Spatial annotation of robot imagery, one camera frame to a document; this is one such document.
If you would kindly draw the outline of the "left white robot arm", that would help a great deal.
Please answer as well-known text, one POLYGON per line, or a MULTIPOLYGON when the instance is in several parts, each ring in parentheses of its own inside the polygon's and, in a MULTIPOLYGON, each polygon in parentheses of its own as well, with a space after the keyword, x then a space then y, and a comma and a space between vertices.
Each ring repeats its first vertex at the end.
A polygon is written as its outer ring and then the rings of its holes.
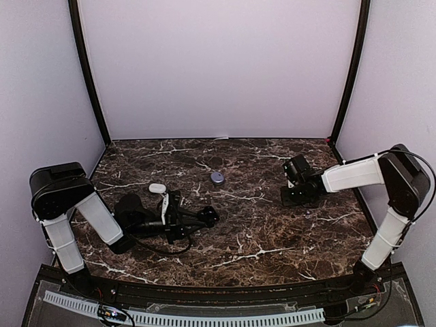
POLYGON ((212 206, 198 212, 182 208, 180 192, 159 183, 149 185, 151 193, 161 196, 158 213, 143 207, 140 197, 134 193, 123 196, 110 210, 78 162, 39 168, 31 174, 29 185, 33 216, 42 225, 61 268, 71 275, 70 287, 82 297, 90 297, 96 291, 96 282, 83 272, 86 264, 69 218, 73 211, 80 213, 115 254, 142 247, 169 255, 169 251, 147 245, 143 239, 165 236, 171 245, 177 240, 190 239, 194 232, 211 228, 219 220, 212 206))

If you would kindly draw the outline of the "white earbud charging case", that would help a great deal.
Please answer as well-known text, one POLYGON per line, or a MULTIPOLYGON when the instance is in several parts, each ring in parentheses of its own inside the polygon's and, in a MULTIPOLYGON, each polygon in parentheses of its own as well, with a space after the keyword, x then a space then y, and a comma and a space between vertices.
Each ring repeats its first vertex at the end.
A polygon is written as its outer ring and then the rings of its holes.
POLYGON ((149 191, 151 193, 164 194, 166 190, 167 190, 166 186, 161 183, 151 183, 149 185, 149 191))

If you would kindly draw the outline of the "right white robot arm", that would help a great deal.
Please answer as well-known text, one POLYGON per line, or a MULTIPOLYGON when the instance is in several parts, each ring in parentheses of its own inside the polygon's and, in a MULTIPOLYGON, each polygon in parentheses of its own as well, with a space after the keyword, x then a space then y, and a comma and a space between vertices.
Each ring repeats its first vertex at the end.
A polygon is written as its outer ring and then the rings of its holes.
POLYGON ((435 169, 404 144, 321 170, 304 155, 283 164, 286 186, 281 188, 284 206, 303 206, 328 194, 346 190, 373 190, 387 202, 384 217, 362 254, 359 270, 348 279, 348 290, 363 295, 374 284, 375 272, 399 248, 413 226, 435 199, 435 169))

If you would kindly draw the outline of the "black earbud charging case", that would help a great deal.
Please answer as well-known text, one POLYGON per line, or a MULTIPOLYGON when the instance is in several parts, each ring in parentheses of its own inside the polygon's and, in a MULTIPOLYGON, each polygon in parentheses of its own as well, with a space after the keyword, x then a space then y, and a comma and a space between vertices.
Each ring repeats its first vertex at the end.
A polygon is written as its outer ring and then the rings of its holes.
POLYGON ((206 227, 212 228, 219 221, 219 214, 212 206, 205 206, 198 212, 198 219, 204 223, 206 227))

